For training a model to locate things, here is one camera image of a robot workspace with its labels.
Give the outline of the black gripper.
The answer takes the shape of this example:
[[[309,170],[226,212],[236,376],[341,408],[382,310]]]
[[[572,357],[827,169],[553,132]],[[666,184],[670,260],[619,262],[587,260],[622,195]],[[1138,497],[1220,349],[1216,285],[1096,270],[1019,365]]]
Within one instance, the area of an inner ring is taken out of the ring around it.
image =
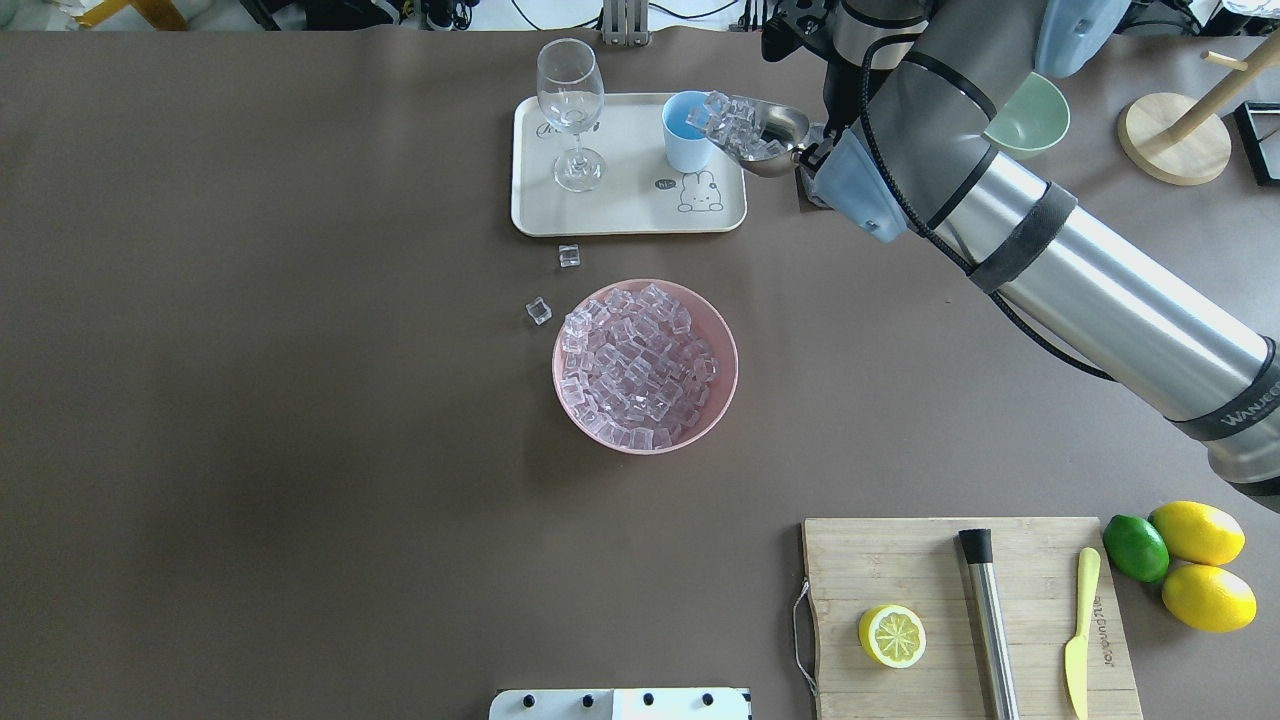
[[[826,127],[847,128],[861,110],[861,67],[836,45],[836,1],[768,1],[769,18],[762,29],[762,58],[782,61],[804,49],[826,63],[823,104]]]

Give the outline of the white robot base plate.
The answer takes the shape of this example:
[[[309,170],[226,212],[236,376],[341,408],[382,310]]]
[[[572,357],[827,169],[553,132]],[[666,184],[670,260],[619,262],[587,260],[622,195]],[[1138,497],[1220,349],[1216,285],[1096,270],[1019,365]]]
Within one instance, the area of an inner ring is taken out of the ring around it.
[[[732,687],[508,689],[489,719],[751,719],[750,691]]]

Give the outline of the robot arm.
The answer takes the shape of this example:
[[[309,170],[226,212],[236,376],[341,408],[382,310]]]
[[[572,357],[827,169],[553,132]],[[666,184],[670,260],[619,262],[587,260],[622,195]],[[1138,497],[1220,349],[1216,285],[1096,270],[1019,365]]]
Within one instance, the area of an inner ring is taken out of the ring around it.
[[[1115,380],[1201,442],[1229,486],[1277,507],[1277,345],[984,137],[1030,73],[1066,77],[1125,1],[782,1],[762,54],[827,64],[814,191],[861,231],[931,241],[1062,360]]]

